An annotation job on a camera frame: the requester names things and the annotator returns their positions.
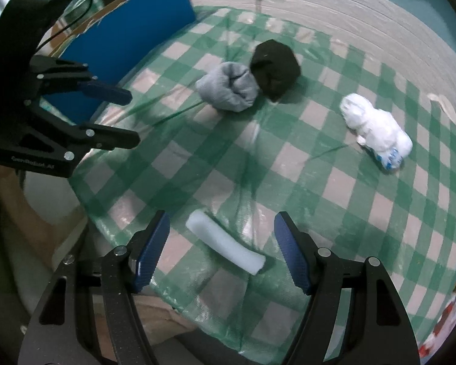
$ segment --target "silver bolt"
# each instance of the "silver bolt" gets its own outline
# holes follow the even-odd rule
[[[113,253],[117,256],[125,255],[127,253],[127,248],[125,246],[115,247]]]
[[[320,255],[320,256],[323,256],[325,258],[329,257],[331,255],[331,251],[328,250],[327,248],[324,248],[324,247],[321,247],[317,250],[317,253]]]
[[[368,258],[368,263],[372,266],[379,266],[380,265],[380,261],[378,258],[375,258],[374,256],[371,256],[370,258]]]
[[[73,152],[67,151],[67,152],[64,154],[64,159],[66,159],[67,161],[72,161],[72,160],[74,159],[74,154],[73,154]]]
[[[73,262],[74,262],[74,255],[73,254],[68,254],[63,259],[63,263],[65,265],[70,265]]]

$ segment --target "white foam tube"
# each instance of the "white foam tube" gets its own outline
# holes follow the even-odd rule
[[[265,256],[242,246],[201,210],[191,213],[186,228],[217,253],[252,275],[256,275],[265,263]]]

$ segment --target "plastic table cover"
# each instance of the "plastic table cover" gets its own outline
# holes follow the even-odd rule
[[[317,30],[260,13],[198,7],[198,21],[149,54],[125,81],[126,107],[99,122],[137,130],[133,150],[93,150],[70,179],[89,217],[114,245],[154,212],[172,230],[151,282],[167,303],[225,345],[259,363],[280,363],[308,298],[295,287],[273,234],[287,210],[317,245],[338,256],[383,262],[418,342],[429,334],[456,281],[456,125],[392,68]],[[260,96],[241,113],[203,103],[195,81],[223,61],[249,64],[275,39],[302,66],[276,103]],[[386,173],[355,143],[339,113],[349,93],[391,111],[414,142]],[[251,276],[185,227],[205,210],[267,257]],[[327,358],[338,353],[350,293]]]

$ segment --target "checkered tablecloth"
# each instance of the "checkered tablecloth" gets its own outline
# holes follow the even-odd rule
[[[197,8],[199,21],[147,56],[125,87],[129,106],[101,122],[137,130],[134,150],[92,151],[71,185],[115,245],[166,210],[172,231],[151,285],[208,334],[261,363],[280,363],[307,304],[273,234],[287,210],[338,256],[377,256],[406,306],[417,341],[429,333],[456,281],[456,125],[424,93],[364,51],[263,14]],[[255,46],[290,46],[302,76],[278,103],[242,113],[202,103],[195,81],[222,61],[248,64]],[[349,93],[391,111],[414,142],[397,173],[355,144],[339,113]],[[251,276],[185,227],[204,209],[267,257]],[[339,348],[350,293],[328,357]]]

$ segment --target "rolled gray cloth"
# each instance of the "rolled gray cloth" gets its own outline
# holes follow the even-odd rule
[[[259,87],[248,67],[225,62],[196,82],[203,102],[214,108],[240,112],[253,106]]]

